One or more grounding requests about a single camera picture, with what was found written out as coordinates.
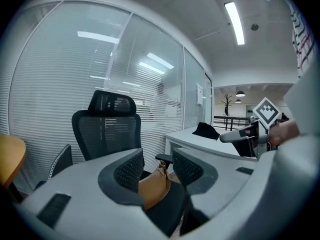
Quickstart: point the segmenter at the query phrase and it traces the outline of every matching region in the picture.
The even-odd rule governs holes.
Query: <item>mesh backrest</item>
[[[144,156],[140,152],[114,170],[114,180],[127,190],[138,193],[139,179],[144,170],[143,163]]]
[[[134,100],[129,96],[96,90],[91,99],[88,111],[94,115],[123,117],[135,114],[137,107]]]
[[[86,149],[82,151],[84,158],[90,160],[116,152],[141,148],[139,119],[138,115],[81,117],[78,126]]]
[[[141,119],[132,98],[94,92],[88,110],[76,112],[72,127],[85,160],[141,148]]]

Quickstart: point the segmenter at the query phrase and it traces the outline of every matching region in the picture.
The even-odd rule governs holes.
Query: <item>human hand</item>
[[[275,125],[269,131],[268,142],[272,147],[279,146],[284,142],[299,136],[300,132],[295,120],[289,120]]]

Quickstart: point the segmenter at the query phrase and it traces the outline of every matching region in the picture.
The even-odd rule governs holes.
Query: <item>office chair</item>
[[[72,116],[75,138],[86,161],[117,152],[141,148],[141,119],[136,114],[134,100],[126,95],[96,90],[88,110],[77,111]],[[159,154],[168,168],[172,156]],[[140,180],[151,173],[143,171]],[[168,237],[178,226],[185,204],[182,185],[171,181],[166,196],[146,210],[149,219]]]
[[[59,154],[54,159],[50,171],[48,174],[47,181],[51,180],[52,177],[63,171],[65,168],[72,166],[72,152],[70,144],[64,146],[64,148],[59,152]],[[46,181],[42,180],[35,186],[35,190],[42,186]]]

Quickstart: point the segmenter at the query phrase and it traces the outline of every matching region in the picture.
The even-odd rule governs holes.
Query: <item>window blinds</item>
[[[185,61],[185,112],[184,128],[198,126],[205,121],[205,99],[198,104],[198,85],[202,88],[202,97],[206,96],[205,71],[196,59],[184,49]]]
[[[50,10],[55,4],[46,6]],[[41,12],[36,11],[29,33],[43,18]],[[25,35],[20,46],[30,34]],[[6,93],[1,93],[5,99],[18,57],[11,62],[12,69],[5,70],[9,72]],[[88,108],[95,90],[125,94],[135,100],[141,117],[144,169],[152,172],[159,163],[155,156],[165,152],[164,134],[183,128],[184,107],[185,128],[205,120],[206,102],[203,99],[202,105],[197,104],[197,84],[205,97],[204,69],[182,45],[151,22],[93,3],[59,4],[28,40],[10,89],[9,128],[26,143],[23,170],[28,182],[34,188],[45,180],[66,144],[71,144],[74,163],[84,160],[71,118],[76,111]],[[8,128],[6,119],[0,122],[2,129],[4,124]]]
[[[108,91],[135,100],[141,117],[144,170],[165,152],[165,133],[182,129],[183,48],[154,24],[134,15],[115,54]]]
[[[88,3],[60,4],[38,26],[18,61],[9,100],[10,132],[26,143],[24,164],[34,187],[59,151],[83,155],[71,118],[104,87],[110,55],[128,12]]]
[[[9,134],[9,92],[22,49],[37,24],[56,5],[50,3],[18,13],[3,33],[0,43],[0,134]]]

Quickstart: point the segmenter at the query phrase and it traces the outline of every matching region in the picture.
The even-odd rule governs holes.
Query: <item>fluorescent ceiling light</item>
[[[121,92],[121,93],[130,93],[130,91],[126,91],[126,90],[117,90],[118,92]]]
[[[140,87],[141,85],[140,84],[136,84],[136,83],[131,83],[131,82],[122,82],[126,85],[131,85],[131,86],[137,86],[137,87]]]
[[[90,75],[91,78],[98,78],[98,79],[106,79],[105,77],[102,76],[95,76],[95,75]]]
[[[99,61],[95,61],[94,63],[98,63],[98,64],[107,64],[107,63],[99,62]]]
[[[97,40],[101,40],[101,41],[105,41],[105,42],[109,42],[109,43],[113,43],[113,44],[118,44],[119,43],[119,39],[118,38],[107,36],[107,35],[103,35],[103,34],[84,32],[84,31],[78,31],[78,37],[80,37],[80,38],[97,39]]]
[[[228,2],[228,3],[225,3],[224,6],[230,16],[238,45],[239,46],[244,45],[245,44],[244,32],[242,29],[240,17],[239,17],[238,10],[235,3]]]
[[[150,65],[148,65],[146,63],[143,63],[143,62],[140,62],[139,65],[143,66],[143,67],[145,67],[147,69],[153,70],[153,71],[155,71],[155,72],[157,72],[157,73],[159,73],[161,75],[163,75],[165,73],[165,72],[163,72],[163,71],[161,71],[161,70],[159,70],[159,69],[157,69],[157,68],[155,68],[153,66],[150,66]]]
[[[158,56],[154,55],[153,53],[149,52],[147,57],[155,60],[156,62],[159,62],[160,64],[166,66],[168,69],[173,69],[174,66],[172,66],[170,63],[166,62],[165,60],[163,60],[162,58],[159,58]]]

